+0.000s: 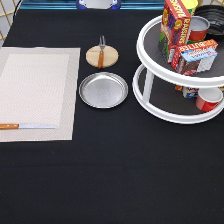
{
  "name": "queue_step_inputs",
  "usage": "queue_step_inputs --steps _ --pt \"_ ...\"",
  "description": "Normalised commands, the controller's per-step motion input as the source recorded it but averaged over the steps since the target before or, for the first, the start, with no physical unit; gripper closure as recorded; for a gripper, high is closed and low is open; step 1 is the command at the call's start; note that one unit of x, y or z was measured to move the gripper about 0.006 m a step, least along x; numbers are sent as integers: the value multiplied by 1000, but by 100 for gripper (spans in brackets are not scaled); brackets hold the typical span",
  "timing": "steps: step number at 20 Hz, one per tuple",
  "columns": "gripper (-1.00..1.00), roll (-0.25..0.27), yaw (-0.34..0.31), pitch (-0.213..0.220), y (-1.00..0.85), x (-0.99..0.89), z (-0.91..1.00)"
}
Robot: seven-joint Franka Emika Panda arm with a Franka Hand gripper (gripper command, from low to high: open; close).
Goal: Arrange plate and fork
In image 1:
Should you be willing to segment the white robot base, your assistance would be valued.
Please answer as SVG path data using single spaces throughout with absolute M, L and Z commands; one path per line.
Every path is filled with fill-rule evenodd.
M 119 9 L 121 0 L 76 0 L 78 9 Z

